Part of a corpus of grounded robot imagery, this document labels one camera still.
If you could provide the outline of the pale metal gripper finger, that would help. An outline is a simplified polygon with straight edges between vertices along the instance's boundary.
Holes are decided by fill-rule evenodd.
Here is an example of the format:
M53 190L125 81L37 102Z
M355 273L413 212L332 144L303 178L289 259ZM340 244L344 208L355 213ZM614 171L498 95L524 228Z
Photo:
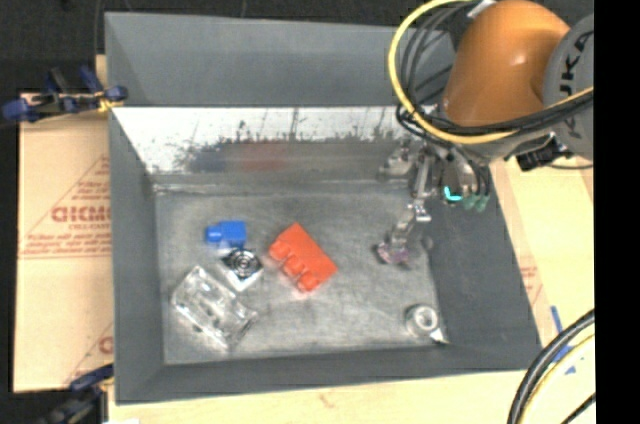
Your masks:
M418 153L409 146L400 145L384 160L378 168L380 181L409 180L416 171Z
M376 246L378 259L386 265L407 266L414 256L410 246L414 228L430 223L431 219L423 202L407 204L382 242Z

